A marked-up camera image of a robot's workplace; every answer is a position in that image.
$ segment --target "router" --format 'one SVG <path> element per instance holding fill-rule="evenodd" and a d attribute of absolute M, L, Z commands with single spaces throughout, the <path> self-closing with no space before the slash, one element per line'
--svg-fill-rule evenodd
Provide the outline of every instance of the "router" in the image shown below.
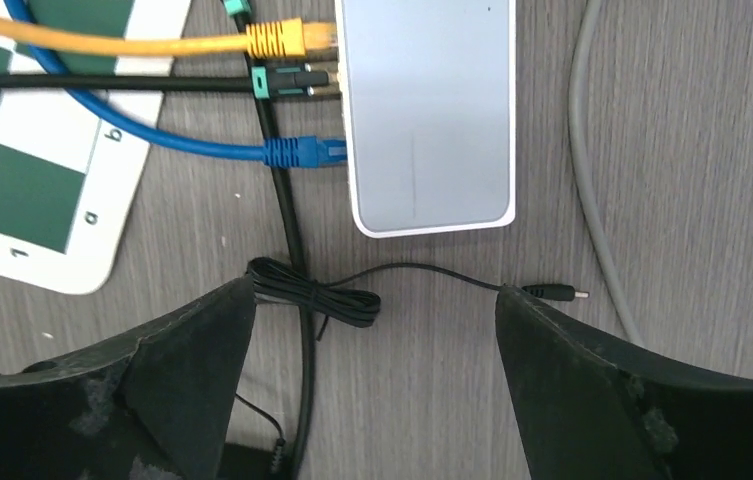
<path fill-rule="evenodd" d="M 374 238 L 515 215 L 515 0 L 336 1 L 352 212 Z"/>

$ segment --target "checkerboard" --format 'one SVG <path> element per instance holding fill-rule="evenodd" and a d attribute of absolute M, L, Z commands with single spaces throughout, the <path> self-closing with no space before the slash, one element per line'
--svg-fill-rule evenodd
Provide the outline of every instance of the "checkerboard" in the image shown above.
<path fill-rule="evenodd" d="M 38 20 L 126 38 L 181 36 L 190 0 L 29 0 Z M 0 15 L 8 17 L 2 0 Z M 64 55 L 86 73 L 169 71 L 172 59 Z M 0 72 L 42 72 L 24 45 L 0 37 Z M 154 123 L 160 94 L 109 103 Z M 65 293 L 107 279 L 149 145 L 103 122 L 65 92 L 0 91 L 0 275 Z"/>

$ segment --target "green cable tag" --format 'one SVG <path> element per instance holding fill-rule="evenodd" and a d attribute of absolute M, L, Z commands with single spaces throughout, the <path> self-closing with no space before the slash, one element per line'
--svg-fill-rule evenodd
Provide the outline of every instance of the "green cable tag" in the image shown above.
<path fill-rule="evenodd" d="M 267 69 L 253 67 L 252 69 L 252 92 L 255 98 L 270 98 L 270 86 L 267 85 Z"/>
<path fill-rule="evenodd" d="M 251 13 L 252 7 L 249 6 L 249 0 L 224 0 L 223 6 L 229 16 L 239 13 Z"/>

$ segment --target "gray cable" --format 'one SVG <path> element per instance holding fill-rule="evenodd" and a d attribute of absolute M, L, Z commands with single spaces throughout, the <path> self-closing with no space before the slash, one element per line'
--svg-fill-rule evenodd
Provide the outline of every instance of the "gray cable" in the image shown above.
<path fill-rule="evenodd" d="M 603 3 L 605 3 L 604 0 L 588 1 L 588 6 L 585 7 L 585 14 L 582 17 L 582 25 L 579 28 L 576 48 L 573 52 L 573 66 L 570 71 L 570 90 L 568 93 L 571 159 L 573 161 L 573 172 L 576 175 L 576 190 L 579 193 L 579 200 L 582 202 L 582 212 L 585 214 L 588 233 L 591 235 L 594 251 L 606 279 L 612 303 L 614 303 L 618 317 L 620 317 L 620 323 L 623 325 L 623 330 L 629 337 L 629 341 L 639 347 L 644 347 L 644 340 L 641 338 L 641 333 L 638 331 L 638 327 L 632 318 L 632 312 L 626 303 L 626 295 L 623 293 L 623 286 L 620 284 L 614 257 L 612 257 L 609 248 L 609 241 L 603 230 L 603 222 L 600 220 L 597 196 L 591 182 L 588 144 L 585 140 L 586 115 L 584 106 L 585 90 L 588 83 L 588 59 L 591 53 L 591 41 L 594 37 L 594 30 L 597 28 Z"/>

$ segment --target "yellow ethernet cable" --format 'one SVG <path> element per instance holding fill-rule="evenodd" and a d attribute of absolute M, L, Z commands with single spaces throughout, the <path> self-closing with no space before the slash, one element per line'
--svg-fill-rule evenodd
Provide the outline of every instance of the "yellow ethernet cable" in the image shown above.
<path fill-rule="evenodd" d="M 63 52 L 106 57 L 180 57 L 247 52 L 255 58 L 304 57 L 337 46 L 333 23 L 303 23 L 295 18 L 250 25 L 242 35 L 175 40 L 126 40 L 55 30 L 0 17 L 0 35 L 20 43 Z"/>

